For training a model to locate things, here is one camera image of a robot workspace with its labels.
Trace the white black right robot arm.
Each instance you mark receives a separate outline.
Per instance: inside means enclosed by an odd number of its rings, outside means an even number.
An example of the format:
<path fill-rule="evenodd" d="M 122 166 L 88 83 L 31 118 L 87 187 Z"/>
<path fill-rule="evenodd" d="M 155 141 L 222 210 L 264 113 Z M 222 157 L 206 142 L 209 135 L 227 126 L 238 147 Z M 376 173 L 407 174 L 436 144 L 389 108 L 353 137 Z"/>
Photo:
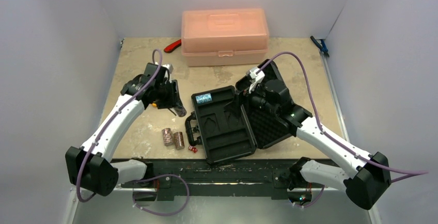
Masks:
<path fill-rule="evenodd" d="M 307 157 L 289 168 L 289 189 L 317 183 L 346 193 L 358 207 L 369 210 L 391 185 L 388 159 L 380 152 L 374 155 L 359 149 L 331 130 L 324 128 L 312 114 L 292 100 L 281 80 L 267 81 L 237 91 L 225 109 L 239 117 L 244 108 L 262 112 L 281 123 L 291 136 L 297 137 L 328 156 L 335 166 Z"/>

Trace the black plastic poker case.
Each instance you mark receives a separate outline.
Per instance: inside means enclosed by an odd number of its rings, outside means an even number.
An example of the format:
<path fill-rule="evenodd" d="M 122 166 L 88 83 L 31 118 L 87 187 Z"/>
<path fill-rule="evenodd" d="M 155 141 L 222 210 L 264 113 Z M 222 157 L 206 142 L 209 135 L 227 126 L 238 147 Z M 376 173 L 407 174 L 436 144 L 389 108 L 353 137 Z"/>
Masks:
<path fill-rule="evenodd" d="M 272 79 L 284 82 L 275 62 L 265 60 L 257 67 L 265 74 L 262 83 Z M 207 163 L 218 164 L 246 157 L 257 149 L 267 149 L 291 137 L 287 128 L 262 112 L 244 108 L 236 117 L 224 110 L 234 93 L 250 84 L 244 76 L 233 86 L 192 94 L 194 111 L 185 121 L 186 133 L 190 145 L 203 145 Z M 195 96 L 205 93 L 211 94 L 212 101 L 197 104 Z"/>

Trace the blue poker chip stack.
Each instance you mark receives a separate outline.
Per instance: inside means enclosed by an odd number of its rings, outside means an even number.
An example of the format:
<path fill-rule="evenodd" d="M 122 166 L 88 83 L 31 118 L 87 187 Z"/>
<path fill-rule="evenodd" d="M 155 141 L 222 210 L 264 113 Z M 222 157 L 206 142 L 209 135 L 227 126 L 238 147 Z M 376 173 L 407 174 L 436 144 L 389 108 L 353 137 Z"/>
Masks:
<path fill-rule="evenodd" d="M 212 101 L 212 96 L 210 93 L 196 95 L 195 100 L 197 104 L 208 103 Z"/>

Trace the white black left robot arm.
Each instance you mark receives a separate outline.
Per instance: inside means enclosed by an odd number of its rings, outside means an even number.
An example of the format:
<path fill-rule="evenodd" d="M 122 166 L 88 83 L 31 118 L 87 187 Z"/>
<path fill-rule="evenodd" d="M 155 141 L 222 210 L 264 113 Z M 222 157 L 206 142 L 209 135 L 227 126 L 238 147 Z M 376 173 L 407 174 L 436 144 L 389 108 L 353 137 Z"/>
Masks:
<path fill-rule="evenodd" d="M 153 183 L 154 173 L 138 159 L 112 163 L 112 158 L 133 122 L 155 104 L 179 117 L 186 115 L 171 64 L 148 63 L 144 73 L 124 84 L 120 96 L 99 128 L 80 147 L 65 153 L 70 182 L 94 195 L 109 195 L 116 185 L 135 181 L 140 187 Z"/>

